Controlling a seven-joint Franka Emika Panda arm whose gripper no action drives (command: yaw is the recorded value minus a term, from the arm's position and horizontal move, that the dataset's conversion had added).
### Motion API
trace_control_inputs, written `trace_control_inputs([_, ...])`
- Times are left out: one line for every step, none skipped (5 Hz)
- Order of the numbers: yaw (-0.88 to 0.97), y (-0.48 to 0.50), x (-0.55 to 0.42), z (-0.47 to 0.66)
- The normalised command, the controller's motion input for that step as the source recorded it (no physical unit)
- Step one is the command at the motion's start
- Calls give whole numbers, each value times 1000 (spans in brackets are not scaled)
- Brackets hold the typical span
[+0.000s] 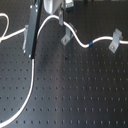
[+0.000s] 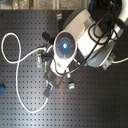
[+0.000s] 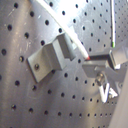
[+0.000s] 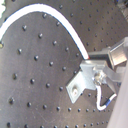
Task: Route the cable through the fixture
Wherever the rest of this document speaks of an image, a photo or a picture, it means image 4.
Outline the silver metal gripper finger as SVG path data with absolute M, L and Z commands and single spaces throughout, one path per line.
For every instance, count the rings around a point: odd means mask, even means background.
M 128 60 L 128 37 L 123 38 L 112 47 L 103 48 L 101 51 L 89 53 L 93 60 L 106 60 L 110 67 Z

